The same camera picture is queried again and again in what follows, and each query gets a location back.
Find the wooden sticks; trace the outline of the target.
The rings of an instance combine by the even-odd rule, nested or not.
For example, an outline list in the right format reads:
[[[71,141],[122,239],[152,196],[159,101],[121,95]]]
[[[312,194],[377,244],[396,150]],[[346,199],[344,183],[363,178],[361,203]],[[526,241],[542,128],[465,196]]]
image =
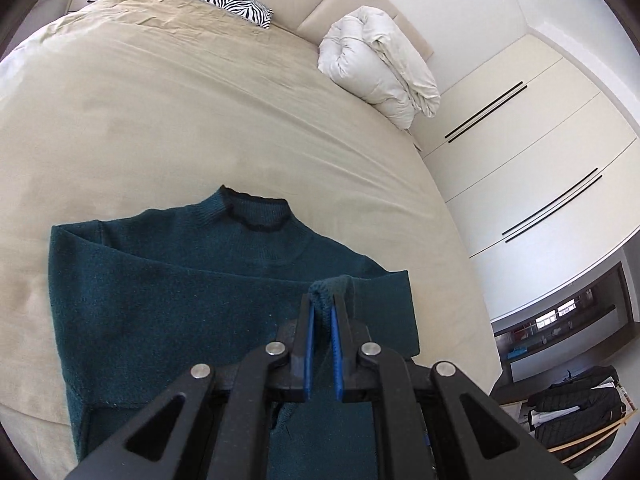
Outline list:
[[[625,426],[626,423],[629,422],[634,417],[634,415],[638,413],[638,408],[634,408],[620,420],[616,420],[616,422],[612,422],[612,424],[609,424],[608,426],[599,429],[592,434],[588,434],[588,436],[567,442],[565,444],[561,444],[559,446],[556,446],[555,448],[549,448],[548,452],[551,454],[558,454],[568,450],[569,448],[577,448],[577,451],[575,453],[562,458],[561,463],[566,464],[571,460],[574,460],[578,456],[582,456],[588,451],[592,450],[609,437],[614,436],[614,434],[616,434],[616,432],[620,430],[620,428]]]

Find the white folded duvet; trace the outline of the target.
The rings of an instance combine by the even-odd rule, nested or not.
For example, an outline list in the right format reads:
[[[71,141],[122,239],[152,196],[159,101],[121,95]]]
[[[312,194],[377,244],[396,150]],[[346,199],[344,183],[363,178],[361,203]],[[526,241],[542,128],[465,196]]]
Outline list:
[[[334,22],[319,44],[318,70],[395,127],[433,117],[440,92],[427,62],[383,10],[360,6]]]

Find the beige bed sheet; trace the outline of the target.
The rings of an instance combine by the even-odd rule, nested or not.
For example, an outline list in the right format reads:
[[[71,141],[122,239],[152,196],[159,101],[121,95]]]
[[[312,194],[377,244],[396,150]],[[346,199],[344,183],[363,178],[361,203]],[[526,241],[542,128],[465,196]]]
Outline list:
[[[75,465],[54,344],[52,226],[228,185],[407,270],[419,362],[501,373],[478,279],[413,144],[318,71],[312,44],[198,0],[101,0],[1,64],[1,421],[40,479]]]

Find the dark teal knit sweater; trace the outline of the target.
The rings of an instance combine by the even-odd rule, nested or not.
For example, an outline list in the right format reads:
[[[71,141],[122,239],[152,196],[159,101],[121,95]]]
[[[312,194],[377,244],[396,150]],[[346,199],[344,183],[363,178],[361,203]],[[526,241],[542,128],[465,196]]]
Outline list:
[[[307,228],[285,200],[220,188],[195,205],[55,226],[49,297],[77,455],[190,366],[234,364],[272,341],[309,299],[314,390],[282,408],[269,477],[375,478],[371,408],[333,389],[335,296],[379,344],[418,354],[408,274]]]

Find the black backpack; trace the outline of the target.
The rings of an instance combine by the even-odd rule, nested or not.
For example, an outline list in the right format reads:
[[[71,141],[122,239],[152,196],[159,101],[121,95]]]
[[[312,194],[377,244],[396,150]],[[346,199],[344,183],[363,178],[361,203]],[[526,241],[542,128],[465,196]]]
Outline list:
[[[525,406],[529,434],[547,450],[588,436],[636,408],[612,365],[594,366],[556,382],[530,396]],[[563,465],[571,472],[584,469],[611,447],[616,434]],[[576,451],[552,455],[561,461]]]

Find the dark wall shelf niche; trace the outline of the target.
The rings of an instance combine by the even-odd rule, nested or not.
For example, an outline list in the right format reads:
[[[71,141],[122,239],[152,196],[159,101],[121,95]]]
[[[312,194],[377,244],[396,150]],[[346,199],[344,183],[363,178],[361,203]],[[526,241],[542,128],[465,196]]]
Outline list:
[[[500,387],[535,377],[581,356],[632,322],[631,296],[619,262],[588,284],[495,331]]]

